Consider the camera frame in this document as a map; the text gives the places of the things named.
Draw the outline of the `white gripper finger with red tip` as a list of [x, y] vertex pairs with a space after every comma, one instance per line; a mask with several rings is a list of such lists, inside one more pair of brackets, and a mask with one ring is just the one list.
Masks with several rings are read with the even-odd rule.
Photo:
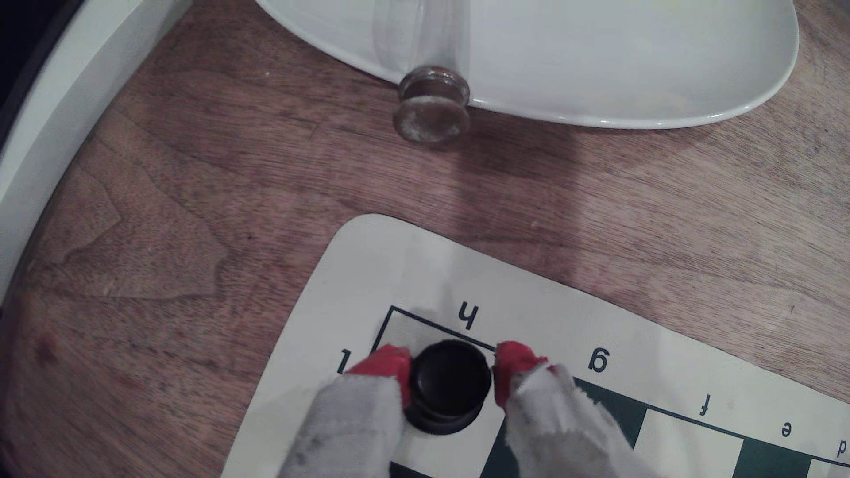
[[505, 341], [496, 346], [493, 375], [521, 477], [658, 476], [563, 364]]
[[410, 404], [411, 355], [387, 344], [322, 387], [279, 477], [388, 477]]

